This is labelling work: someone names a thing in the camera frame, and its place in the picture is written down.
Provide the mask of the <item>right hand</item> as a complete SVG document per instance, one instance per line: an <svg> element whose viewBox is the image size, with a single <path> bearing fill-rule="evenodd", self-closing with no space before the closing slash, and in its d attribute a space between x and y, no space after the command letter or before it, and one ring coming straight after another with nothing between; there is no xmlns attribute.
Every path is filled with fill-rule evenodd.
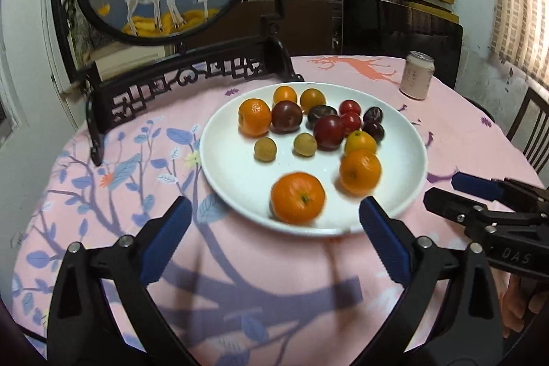
<svg viewBox="0 0 549 366"><path fill-rule="evenodd" d="M528 309L533 314L539 314L548 299L548 292L535 295L528 302L520 294L520 278L511 275L508 287L502 295L502 336L507 338L511 332L521 332L524 328L525 312Z"/></svg>

